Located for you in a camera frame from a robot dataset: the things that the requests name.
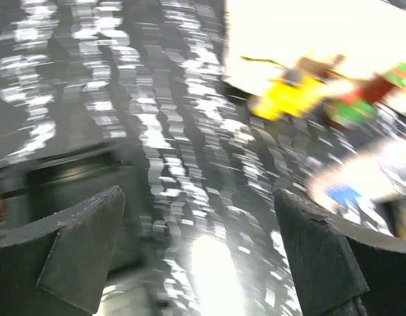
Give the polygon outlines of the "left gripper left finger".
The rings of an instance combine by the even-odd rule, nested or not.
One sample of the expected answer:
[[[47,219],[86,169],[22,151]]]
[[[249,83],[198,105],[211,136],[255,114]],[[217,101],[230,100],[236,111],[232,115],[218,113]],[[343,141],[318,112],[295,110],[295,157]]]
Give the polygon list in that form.
[[[0,237],[0,315],[95,314],[124,208],[112,186]]]

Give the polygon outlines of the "cream printed cloth bag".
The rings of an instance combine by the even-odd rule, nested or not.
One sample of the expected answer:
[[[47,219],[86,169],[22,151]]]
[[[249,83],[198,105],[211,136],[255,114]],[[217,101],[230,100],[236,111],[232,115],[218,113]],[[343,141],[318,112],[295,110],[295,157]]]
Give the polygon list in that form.
[[[368,79],[406,60],[406,11],[383,1],[227,1],[223,79],[259,95],[299,61],[344,60],[336,72]]]

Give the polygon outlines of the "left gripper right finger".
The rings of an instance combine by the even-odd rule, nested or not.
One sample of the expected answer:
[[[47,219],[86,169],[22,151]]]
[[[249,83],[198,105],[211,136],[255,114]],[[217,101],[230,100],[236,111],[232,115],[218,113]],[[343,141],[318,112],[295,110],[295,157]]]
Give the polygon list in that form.
[[[406,240],[283,189],[274,208],[303,315],[406,315]]]

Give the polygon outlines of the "yellow label bottle brown cap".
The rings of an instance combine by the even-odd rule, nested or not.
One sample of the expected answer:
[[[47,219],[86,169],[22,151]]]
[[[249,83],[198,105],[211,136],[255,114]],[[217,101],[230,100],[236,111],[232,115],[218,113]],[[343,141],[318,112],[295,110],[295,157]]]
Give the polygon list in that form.
[[[269,121],[278,120],[283,115],[303,117],[322,99],[345,87],[343,82],[332,85],[339,78],[335,69],[344,60],[342,54],[335,55],[327,63],[302,57],[294,67],[286,68],[273,80],[262,95],[251,96],[247,107],[253,115]]]

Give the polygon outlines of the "black compartment organizer tray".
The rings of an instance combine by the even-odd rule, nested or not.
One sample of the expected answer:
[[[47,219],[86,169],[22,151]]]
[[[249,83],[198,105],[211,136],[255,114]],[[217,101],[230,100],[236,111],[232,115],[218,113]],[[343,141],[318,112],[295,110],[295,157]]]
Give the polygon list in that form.
[[[126,202],[109,272],[133,267],[142,261],[135,180],[135,166],[116,147],[89,147],[1,167],[0,234],[119,186]]]

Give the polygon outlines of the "sago jar silver lid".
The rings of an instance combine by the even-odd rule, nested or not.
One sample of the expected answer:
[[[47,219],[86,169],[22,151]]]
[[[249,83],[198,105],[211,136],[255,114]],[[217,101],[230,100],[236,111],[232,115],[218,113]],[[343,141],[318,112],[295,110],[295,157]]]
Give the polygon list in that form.
[[[307,181],[306,192],[329,211],[358,201],[406,198],[406,137],[380,138],[321,168]]]

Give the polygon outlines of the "tall green label sauce bottle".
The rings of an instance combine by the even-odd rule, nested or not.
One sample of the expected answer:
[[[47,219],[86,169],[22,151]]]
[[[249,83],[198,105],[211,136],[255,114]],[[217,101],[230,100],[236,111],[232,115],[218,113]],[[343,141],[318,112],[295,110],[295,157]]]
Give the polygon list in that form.
[[[364,124],[377,113],[376,104],[391,92],[406,91],[406,61],[355,86],[349,92],[327,99],[324,117],[334,126],[350,129]]]

